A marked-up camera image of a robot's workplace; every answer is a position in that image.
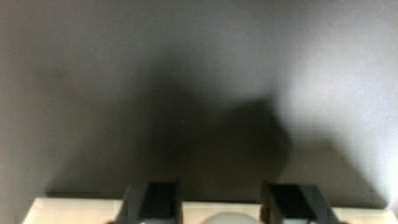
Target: white wall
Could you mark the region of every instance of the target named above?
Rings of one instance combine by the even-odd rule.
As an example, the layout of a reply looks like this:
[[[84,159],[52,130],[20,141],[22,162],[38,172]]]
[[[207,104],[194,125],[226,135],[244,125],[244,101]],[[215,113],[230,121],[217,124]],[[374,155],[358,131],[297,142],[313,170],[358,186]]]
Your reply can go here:
[[[189,71],[173,79],[212,113],[276,95],[297,141],[326,136],[336,141],[393,206],[397,4],[4,0],[2,221],[22,220],[29,200],[84,151],[89,157],[93,148],[112,148],[114,157],[100,157],[121,164],[104,169],[128,172],[118,149],[139,148],[150,128],[148,70],[173,57]]]

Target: white surface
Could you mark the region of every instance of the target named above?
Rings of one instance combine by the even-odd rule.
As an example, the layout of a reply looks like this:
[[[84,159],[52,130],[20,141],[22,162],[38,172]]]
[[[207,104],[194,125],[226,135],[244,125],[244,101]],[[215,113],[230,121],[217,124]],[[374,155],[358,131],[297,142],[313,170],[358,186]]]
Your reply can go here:
[[[107,224],[121,208],[119,200],[38,198],[24,224]],[[260,205],[228,203],[183,203],[185,224],[199,224],[221,213],[240,213],[258,219]],[[397,224],[391,211],[334,208],[342,222],[349,224]]]

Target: gray wall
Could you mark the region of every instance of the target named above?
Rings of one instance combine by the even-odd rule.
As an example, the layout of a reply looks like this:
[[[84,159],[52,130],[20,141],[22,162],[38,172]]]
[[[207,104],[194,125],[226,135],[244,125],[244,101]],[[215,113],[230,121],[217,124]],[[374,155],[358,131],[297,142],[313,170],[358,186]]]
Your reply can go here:
[[[4,223],[47,192],[175,177],[191,199],[269,179],[393,208],[397,4],[4,0]]]

